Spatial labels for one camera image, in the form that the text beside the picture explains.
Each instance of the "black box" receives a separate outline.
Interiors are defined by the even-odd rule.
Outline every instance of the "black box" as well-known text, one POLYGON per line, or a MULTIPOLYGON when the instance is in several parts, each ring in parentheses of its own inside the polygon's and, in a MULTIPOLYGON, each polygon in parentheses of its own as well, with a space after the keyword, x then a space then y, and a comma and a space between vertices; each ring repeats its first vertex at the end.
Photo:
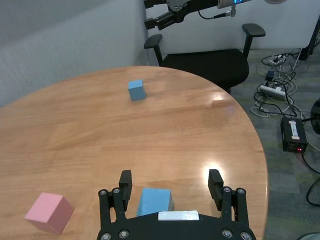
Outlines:
POLYGON ((308 142, 301 119, 283 117, 281 135, 283 151, 298 153, 306 150, 308 142))

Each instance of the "pink cube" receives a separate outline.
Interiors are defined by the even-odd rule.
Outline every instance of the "pink cube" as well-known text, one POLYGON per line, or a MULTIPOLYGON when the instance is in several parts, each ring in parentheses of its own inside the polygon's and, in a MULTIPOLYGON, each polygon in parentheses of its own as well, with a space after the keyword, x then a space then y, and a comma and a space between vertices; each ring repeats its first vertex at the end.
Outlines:
POLYGON ((43 192, 34 202, 24 219, 37 229, 61 234, 74 208, 62 195, 43 192))

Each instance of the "gray carpet floor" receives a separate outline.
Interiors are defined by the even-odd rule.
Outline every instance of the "gray carpet floor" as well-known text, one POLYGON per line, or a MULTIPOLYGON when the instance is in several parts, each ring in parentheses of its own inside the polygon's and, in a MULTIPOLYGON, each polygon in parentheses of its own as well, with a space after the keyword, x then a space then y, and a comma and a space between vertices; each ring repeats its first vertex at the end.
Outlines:
MULTIPOLYGON (((260 118, 250 112, 254 107, 253 95, 264 80, 256 74, 256 65, 263 57, 286 50, 253 50, 249 55, 250 74, 247 80, 232 88, 231 95, 240 103, 250 117, 263 145, 268 167, 269 207, 265 240, 295 240, 309 232, 320 232, 320 207, 306 202, 306 193, 317 179, 303 163, 301 155, 282 150, 281 115, 260 118)), ((296 69, 298 89, 292 96, 301 111, 310 112, 314 102, 320 98, 320 46, 307 61, 296 69)), ((320 135, 315 134, 311 124, 305 124, 307 139, 320 149, 320 135)), ((308 147, 307 162, 320 171, 320 153, 308 147)), ((320 203, 320 184, 310 196, 320 203)))

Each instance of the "round table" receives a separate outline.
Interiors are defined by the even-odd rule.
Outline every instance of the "round table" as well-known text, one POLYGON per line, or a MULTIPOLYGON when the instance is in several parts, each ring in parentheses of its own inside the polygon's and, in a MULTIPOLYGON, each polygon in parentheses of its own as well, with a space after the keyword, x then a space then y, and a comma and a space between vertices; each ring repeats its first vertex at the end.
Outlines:
POLYGON ((93 240, 100 189, 132 171, 127 218, 142 188, 171 189, 174 209, 219 217, 209 169, 224 185, 247 190, 250 228, 262 239, 268 174, 258 135, 241 106, 194 74, 131 66, 89 73, 36 91, 0 109, 1 239, 56 240, 24 215, 41 192, 61 194, 75 210, 59 239, 93 240), (143 79, 146 99, 130 101, 143 79))

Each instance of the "light blue block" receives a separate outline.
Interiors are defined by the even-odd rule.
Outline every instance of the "light blue block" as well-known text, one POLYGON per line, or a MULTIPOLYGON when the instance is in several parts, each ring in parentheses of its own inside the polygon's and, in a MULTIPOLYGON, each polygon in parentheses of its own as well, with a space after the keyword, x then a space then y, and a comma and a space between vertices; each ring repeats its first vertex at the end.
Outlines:
POLYGON ((174 210, 171 191, 169 189, 143 188, 137 216, 174 210))
POLYGON ((138 101, 146 98, 144 81, 141 79, 130 81, 128 83, 128 90, 129 90, 131 101, 138 101))

